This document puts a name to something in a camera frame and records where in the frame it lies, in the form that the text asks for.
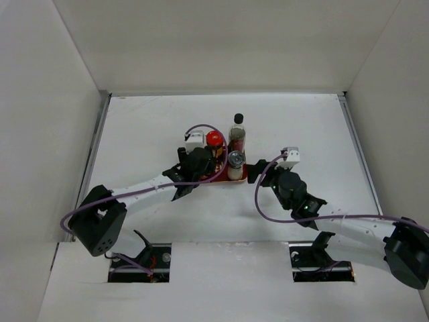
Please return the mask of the silver lid white shaker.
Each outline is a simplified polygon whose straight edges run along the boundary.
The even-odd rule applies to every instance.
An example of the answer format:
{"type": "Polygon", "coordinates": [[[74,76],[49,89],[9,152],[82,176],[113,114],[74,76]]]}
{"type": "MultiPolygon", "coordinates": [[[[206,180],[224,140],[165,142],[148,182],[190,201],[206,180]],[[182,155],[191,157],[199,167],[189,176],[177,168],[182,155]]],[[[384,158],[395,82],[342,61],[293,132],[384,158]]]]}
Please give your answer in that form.
{"type": "Polygon", "coordinates": [[[227,176],[229,180],[240,180],[243,176],[245,155],[241,151],[234,150],[228,155],[227,176]]]}

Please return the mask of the red lid chili sauce jar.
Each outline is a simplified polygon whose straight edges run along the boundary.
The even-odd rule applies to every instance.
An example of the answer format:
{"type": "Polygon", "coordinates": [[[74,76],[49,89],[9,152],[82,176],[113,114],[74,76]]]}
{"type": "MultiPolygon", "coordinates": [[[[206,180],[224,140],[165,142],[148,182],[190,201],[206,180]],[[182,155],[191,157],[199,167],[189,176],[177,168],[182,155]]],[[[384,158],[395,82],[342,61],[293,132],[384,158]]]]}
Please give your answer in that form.
{"type": "Polygon", "coordinates": [[[219,160],[223,156],[224,140],[220,132],[212,130],[206,135],[206,144],[210,148],[214,159],[219,160]]]}

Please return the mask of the tall dark sauce bottle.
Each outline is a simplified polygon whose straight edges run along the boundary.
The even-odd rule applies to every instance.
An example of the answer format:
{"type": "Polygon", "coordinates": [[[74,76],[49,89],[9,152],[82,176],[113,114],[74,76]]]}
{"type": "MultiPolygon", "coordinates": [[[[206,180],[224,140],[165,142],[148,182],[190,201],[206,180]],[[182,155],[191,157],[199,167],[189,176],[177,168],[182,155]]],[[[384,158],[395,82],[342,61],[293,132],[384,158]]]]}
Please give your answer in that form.
{"type": "Polygon", "coordinates": [[[243,125],[244,116],[241,113],[234,115],[233,125],[229,129],[229,150],[245,153],[246,129],[243,125]]]}

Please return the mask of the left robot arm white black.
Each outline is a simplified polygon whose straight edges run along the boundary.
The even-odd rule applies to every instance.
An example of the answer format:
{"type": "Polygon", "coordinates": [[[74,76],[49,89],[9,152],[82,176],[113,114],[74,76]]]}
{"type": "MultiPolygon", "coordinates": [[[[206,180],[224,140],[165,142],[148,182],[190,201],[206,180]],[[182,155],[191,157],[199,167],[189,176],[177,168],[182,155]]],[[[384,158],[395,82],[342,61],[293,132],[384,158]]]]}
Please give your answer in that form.
{"type": "Polygon", "coordinates": [[[157,177],[123,189],[93,188],[70,216],[68,228],[93,257],[120,253],[138,268],[150,260],[149,242],[138,232],[126,232],[127,218],[158,203],[180,199],[215,171],[215,159],[206,148],[185,153],[180,162],[157,177]]]}

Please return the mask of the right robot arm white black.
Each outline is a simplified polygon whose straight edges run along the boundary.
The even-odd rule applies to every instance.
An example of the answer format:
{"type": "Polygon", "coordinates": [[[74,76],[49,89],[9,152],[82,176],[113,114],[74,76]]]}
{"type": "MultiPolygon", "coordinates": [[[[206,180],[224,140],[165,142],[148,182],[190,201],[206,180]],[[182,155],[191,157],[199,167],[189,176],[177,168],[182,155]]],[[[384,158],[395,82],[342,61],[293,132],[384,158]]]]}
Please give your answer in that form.
{"type": "Polygon", "coordinates": [[[424,290],[428,284],[428,228],[406,217],[386,215],[319,215],[328,203],[307,191],[288,166],[259,160],[247,166],[247,182],[271,189],[288,223],[318,231],[311,258],[318,265],[348,261],[391,273],[402,284],[424,290]]]}

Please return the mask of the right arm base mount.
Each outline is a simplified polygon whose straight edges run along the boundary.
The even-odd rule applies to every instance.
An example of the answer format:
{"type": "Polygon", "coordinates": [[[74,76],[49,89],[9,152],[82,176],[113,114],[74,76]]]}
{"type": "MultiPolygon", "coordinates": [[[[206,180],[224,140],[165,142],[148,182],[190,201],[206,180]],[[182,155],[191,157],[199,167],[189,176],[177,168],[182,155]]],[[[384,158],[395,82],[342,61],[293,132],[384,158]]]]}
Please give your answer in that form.
{"type": "Polygon", "coordinates": [[[326,252],[333,233],[320,232],[314,241],[289,243],[294,282],[354,282],[350,262],[334,261],[326,252]]]}

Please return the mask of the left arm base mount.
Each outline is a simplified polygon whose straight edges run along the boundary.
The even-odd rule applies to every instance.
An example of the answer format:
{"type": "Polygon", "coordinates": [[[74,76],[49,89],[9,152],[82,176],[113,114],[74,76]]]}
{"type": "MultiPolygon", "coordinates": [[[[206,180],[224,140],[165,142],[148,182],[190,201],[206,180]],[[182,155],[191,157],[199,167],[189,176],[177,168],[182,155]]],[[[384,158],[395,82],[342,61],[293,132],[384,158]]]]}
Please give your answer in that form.
{"type": "Polygon", "coordinates": [[[125,231],[112,252],[107,281],[110,283],[167,283],[170,281],[172,245],[151,243],[138,230],[125,231]]]}

